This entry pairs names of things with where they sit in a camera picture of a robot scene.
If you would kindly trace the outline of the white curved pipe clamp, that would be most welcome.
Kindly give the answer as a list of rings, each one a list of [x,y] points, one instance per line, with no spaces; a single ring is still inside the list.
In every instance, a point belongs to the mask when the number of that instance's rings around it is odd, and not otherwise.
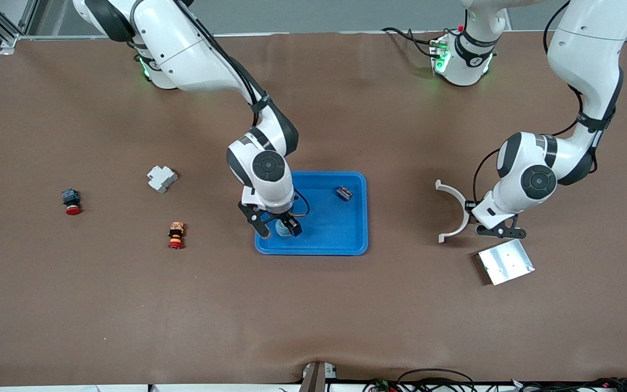
[[[461,193],[460,191],[458,191],[457,189],[451,186],[444,184],[440,179],[436,180],[435,182],[435,190],[450,194],[451,196],[456,198],[456,200],[460,203],[460,206],[462,208],[461,212],[463,215],[462,215],[460,226],[458,226],[458,228],[455,229],[455,231],[438,234],[438,243],[445,243],[447,238],[461,233],[461,231],[463,231],[468,225],[470,221],[470,213],[468,209],[469,201],[465,198],[465,196],[463,196],[463,193]]]

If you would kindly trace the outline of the silver aluminium plate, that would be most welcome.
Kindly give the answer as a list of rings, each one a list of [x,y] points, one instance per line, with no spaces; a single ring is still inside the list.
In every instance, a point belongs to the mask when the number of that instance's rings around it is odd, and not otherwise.
[[[519,239],[495,245],[477,253],[486,276],[492,285],[500,285],[535,271]]]

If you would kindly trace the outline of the blue plastic tray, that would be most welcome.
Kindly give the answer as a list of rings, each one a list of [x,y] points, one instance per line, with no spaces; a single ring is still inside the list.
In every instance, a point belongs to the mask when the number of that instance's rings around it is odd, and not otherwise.
[[[254,245],[264,255],[358,256],[368,248],[367,181],[357,171],[294,171],[294,188],[303,193],[311,211],[298,218],[299,236],[281,237],[275,223],[271,235],[255,235]],[[354,195],[344,201],[336,194],[339,186]]]

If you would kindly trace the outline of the brown table cover mat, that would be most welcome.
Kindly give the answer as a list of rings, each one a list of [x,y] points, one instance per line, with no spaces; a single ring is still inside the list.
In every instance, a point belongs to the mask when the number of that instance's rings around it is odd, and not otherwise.
[[[506,33],[471,88],[385,34],[220,40],[298,127],[291,167],[366,177],[362,256],[254,248],[225,159],[251,122],[238,94],[159,90],[118,42],[20,42],[0,57],[0,385],[280,384],[316,360],[359,379],[627,377],[627,44],[598,171],[519,217],[536,270],[493,287],[470,258],[492,238],[437,242],[460,210],[436,179],[468,193],[510,134],[573,121],[541,40]],[[154,166],[179,176],[164,194]]]

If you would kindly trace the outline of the white circuit breaker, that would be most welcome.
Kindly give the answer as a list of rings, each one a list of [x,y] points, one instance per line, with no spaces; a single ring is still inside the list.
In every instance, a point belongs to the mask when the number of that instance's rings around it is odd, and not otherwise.
[[[164,194],[179,176],[167,166],[154,166],[147,173],[147,178],[149,179],[147,184],[152,189],[157,191],[157,193]]]

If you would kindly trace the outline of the red mushroom push button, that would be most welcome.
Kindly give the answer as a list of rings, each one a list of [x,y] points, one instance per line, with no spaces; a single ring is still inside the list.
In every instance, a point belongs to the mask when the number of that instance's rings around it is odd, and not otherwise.
[[[81,197],[76,189],[70,188],[62,192],[62,203],[65,205],[65,213],[76,216],[82,213]]]

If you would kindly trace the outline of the metal table edge bracket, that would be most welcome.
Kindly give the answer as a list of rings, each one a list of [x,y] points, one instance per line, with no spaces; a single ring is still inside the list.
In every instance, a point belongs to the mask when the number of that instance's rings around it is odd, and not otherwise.
[[[304,367],[298,392],[333,392],[331,381],[337,380],[334,363],[311,362]]]

